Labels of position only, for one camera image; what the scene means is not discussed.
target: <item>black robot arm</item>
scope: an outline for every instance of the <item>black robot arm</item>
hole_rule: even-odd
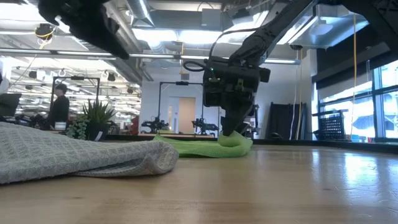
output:
[[[259,65],[297,20],[316,4],[343,5],[363,15],[389,48],[398,52],[398,0],[293,0],[275,19],[247,37],[228,60],[211,56],[212,47],[203,67],[203,93],[205,106],[220,106],[226,111],[221,118],[225,136],[242,131],[239,127],[253,110],[259,82],[269,80],[271,71]]]
[[[109,0],[39,0],[40,15],[49,23],[69,26],[71,34],[117,57],[128,59],[129,54],[118,39],[119,24],[106,14],[103,3]]]
[[[398,51],[398,0],[293,0],[272,21],[247,37],[229,61],[244,61],[249,66],[262,64],[276,43],[316,4],[343,5],[361,14],[389,48]]]

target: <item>table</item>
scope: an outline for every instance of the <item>table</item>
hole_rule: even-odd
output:
[[[180,159],[156,177],[57,177],[0,186],[0,223],[398,223],[398,160],[325,147],[254,146]]]

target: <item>person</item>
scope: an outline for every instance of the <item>person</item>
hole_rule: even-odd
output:
[[[67,122],[69,117],[69,100],[65,96],[68,87],[60,83],[55,89],[54,93],[57,99],[54,101],[53,107],[49,114],[49,123],[51,127],[55,127],[56,122]]]

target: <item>door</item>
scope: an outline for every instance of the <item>door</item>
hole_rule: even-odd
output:
[[[195,120],[195,98],[180,97],[178,112],[178,131],[184,134],[195,132],[192,121]]]

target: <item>folded gray towel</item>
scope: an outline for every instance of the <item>folded gray towel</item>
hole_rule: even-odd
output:
[[[102,143],[0,123],[0,184],[56,175],[120,177],[164,174],[178,152],[162,141]]]

